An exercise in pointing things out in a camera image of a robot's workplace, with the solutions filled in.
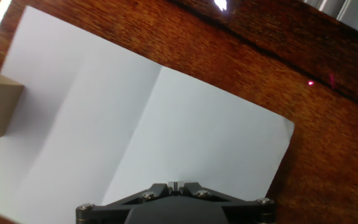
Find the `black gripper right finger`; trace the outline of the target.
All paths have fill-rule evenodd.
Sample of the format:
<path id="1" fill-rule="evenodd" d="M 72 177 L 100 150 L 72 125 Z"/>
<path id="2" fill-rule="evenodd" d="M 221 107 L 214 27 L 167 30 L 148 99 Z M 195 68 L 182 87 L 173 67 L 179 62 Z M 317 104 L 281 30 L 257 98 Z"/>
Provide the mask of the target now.
<path id="1" fill-rule="evenodd" d="M 175 195 L 212 202 L 222 208 L 229 223 L 275 223 L 275 201 L 262 197 L 247 201 L 224 194 L 198 182 L 175 182 Z"/>

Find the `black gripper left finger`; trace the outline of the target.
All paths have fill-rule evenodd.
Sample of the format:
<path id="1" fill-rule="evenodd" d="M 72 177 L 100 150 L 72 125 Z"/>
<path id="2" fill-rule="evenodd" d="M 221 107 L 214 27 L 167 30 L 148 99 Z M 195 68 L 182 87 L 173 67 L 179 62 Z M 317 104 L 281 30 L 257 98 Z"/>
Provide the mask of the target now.
<path id="1" fill-rule="evenodd" d="M 172 196 L 175 191 L 176 182 L 153 184 L 149 189 L 107 205 L 84 203 L 75 210 L 76 224 L 124 223 L 129 212 L 136 206 Z"/>

